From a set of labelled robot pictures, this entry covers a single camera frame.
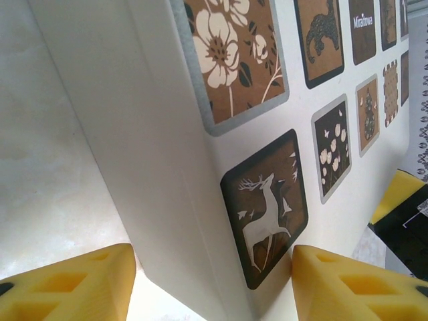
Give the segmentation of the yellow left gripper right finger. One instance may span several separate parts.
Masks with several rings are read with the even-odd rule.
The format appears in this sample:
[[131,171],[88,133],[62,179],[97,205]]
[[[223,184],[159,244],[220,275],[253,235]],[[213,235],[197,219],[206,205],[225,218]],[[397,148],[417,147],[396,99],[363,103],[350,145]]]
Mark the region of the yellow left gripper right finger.
[[292,254],[299,320],[426,320],[427,282],[310,245]]

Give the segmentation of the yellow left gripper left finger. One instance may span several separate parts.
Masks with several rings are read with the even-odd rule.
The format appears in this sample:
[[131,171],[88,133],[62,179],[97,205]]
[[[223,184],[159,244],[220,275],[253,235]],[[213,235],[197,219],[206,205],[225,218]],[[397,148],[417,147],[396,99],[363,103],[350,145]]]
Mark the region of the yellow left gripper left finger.
[[2,320],[125,320],[136,275],[119,243],[1,280]]

